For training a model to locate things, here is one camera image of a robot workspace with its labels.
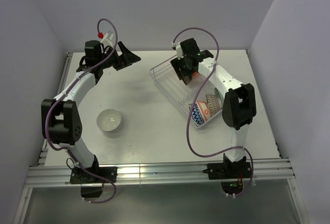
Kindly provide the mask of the brown glazed bowl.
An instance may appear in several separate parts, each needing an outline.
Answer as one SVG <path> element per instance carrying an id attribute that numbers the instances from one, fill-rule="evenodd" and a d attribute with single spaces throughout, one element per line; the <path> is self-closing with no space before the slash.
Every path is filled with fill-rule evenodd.
<path id="1" fill-rule="evenodd" d="M 181 80 L 184 82 L 185 85 L 189 85 L 193 79 L 193 73 L 190 72 L 181 72 Z"/>

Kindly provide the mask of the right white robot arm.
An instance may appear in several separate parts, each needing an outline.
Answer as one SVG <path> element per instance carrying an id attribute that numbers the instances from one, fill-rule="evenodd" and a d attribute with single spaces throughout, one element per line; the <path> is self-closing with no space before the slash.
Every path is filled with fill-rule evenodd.
<path id="1" fill-rule="evenodd" d="M 193 75 L 199 73 L 215 86 L 220 96 L 222 119 L 229 128 L 230 147 L 223 152 L 219 174 L 226 178 L 241 172 L 246 177 L 251 176 L 252 163 L 246 160 L 249 154 L 245 144 L 248 128 L 257 112 L 253 85 L 234 78 L 218 64 L 217 56 L 208 50 L 200 50 L 193 38 L 173 42 L 172 49 L 176 51 L 176 58 L 171 60 L 171 65 L 179 80 L 188 85 Z"/>

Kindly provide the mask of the brown geometric patterned bowl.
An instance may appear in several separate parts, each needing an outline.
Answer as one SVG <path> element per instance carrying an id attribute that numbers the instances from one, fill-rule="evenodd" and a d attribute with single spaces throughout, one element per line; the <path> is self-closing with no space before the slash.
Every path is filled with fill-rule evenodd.
<path id="1" fill-rule="evenodd" d="M 211 113 L 211 116 L 214 116 L 222 110 L 222 103 L 219 97 L 214 94 L 205 95 L 207 104 Z"/>

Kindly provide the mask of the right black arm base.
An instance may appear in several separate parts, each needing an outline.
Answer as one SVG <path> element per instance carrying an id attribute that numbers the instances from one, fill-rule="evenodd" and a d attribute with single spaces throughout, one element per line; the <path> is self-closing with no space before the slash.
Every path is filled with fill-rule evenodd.
<path id="1" fill-rule="evenodd" d="M 253 164 L 249 162 L 209 163 L 203 170 L 209 180 L 219 180 L 227 196 L 241 196 L 252 185 L 254 176 Z"/>

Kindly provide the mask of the plain white bowl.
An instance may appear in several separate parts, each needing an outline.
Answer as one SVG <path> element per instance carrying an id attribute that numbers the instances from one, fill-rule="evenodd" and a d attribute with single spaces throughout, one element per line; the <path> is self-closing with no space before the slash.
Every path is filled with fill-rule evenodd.
<path id="1" fill-rule="evenodd" d="M 121 124 L 121 114 L 114 109 L 106 109 L 96 119 L 97 127 L 103 132 L 112 132 Z"/>

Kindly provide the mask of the red blue patterned bowl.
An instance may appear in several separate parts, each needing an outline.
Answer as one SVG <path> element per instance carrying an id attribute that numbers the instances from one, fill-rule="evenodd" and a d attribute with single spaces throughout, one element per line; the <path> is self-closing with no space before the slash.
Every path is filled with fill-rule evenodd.
<path id="1" fill-rule="evenodd" d="M 191 119 L 195 122 L 196 125 L 203 125 L 204 119 L 202 117 L 202 114 L 195 103 L 194 105 L 189 104 L 189 110 L 192 110 Z"/>

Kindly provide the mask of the pale green ribbed bowl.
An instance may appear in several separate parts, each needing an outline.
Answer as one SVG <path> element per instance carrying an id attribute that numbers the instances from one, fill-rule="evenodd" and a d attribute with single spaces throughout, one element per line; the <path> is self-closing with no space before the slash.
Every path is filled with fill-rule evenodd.
<path id="1" fill-rule="evenodd" d="M 218 101 L 219 101 L 219 105 L 222 107 L 223 106 L 223 101 L 224 101 L 224 97 L 223 95 L 220 93 L 220 91 L 217 88 L 214 88 L 214 94 L 217 97 Z"/>

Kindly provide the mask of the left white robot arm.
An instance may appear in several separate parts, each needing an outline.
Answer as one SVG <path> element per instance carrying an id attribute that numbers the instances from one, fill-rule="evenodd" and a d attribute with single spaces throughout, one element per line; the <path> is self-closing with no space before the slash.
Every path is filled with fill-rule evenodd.
<path id="1" fill-rule="evenodd" d="M 85 54 L 79 62 L 74 79 L 53 99 L 41 104 L 43 136 L 55 151 L 64 150 L 73 161 L 73 173 L 88 182 L 100 178 L 96 156 L 82 139 L 83 126 L 78 107 L 87 93 L 100 81 L 103 71 L 113 67 L 119 71 L 139 62 L 141 58 L 122 42 L 105 46 L 97 40 L 85 43 Z"/>

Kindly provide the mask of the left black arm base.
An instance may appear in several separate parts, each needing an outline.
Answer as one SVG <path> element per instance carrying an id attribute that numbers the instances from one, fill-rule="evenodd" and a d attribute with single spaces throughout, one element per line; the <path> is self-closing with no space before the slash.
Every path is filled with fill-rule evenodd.
<path id="1" fill-rule="evenodd" d="M 112 183 L 116 182 L 117 167 L 99 167 L 96 173 L 100 177 L 110 180 Z M 105 180 L 89 175 L 83 172 L 81 168 L 74 167 L 71 172 L 70 184 L 79 184 L 80 195 L 85 199 L 94 200 L 99 198 L 103 193 Z"/>

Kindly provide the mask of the orange floral patterned bowl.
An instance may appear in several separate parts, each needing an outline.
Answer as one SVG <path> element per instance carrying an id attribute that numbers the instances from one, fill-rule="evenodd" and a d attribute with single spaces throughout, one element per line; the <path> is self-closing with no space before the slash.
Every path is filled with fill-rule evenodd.
<path id="1" fill-rule="evenodd" d="M 204 122 L 207 122 L 212 117 L 208 103 L 203 100 L 197 100 L 196 104 L 198 106 L 198 109 L 202 115 Z"/>

